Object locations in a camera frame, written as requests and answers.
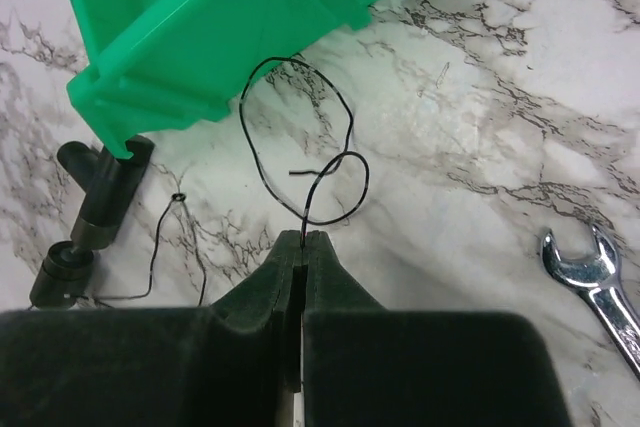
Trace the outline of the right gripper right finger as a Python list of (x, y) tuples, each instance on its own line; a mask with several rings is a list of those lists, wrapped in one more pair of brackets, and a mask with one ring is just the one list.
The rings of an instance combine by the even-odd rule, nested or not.
[(567, 426), (546, 345), (506, 312), (392, 311), (308, 234), (303, 318), (309, 426)]

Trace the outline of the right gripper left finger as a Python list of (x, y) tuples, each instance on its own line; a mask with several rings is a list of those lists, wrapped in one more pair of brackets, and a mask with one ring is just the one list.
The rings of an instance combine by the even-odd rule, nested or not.
[(289, 321), (299, 236), (206, 307), (13, 311), (1, 317), (5, 426), (290, 426)]

